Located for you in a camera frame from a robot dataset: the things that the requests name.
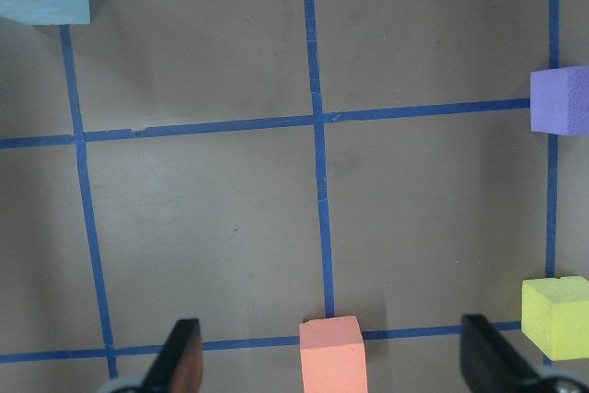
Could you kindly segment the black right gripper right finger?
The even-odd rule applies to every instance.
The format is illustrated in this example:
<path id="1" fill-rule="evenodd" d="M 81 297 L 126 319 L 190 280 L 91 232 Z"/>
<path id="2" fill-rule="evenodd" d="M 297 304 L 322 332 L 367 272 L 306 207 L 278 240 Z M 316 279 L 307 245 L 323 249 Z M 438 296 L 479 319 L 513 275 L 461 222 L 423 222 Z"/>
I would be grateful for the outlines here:
<path id="1" fill-rule="evenodd" d="M 550 383 L 483 315 L 463 315 L 460 327 L 460 372 L 470 392 L 550 392 Z"/>

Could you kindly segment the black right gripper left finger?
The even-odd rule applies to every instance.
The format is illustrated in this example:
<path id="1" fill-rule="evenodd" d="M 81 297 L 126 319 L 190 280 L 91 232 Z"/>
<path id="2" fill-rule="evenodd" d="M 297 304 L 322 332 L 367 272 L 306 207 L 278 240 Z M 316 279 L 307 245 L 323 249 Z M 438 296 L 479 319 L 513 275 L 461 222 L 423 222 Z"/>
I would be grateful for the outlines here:
<path id="1" fill-rule="evenodd" d="M 197 393 L 202 378 L 200 321 L 179 319 L 141 382 L 140 391 Z"/>

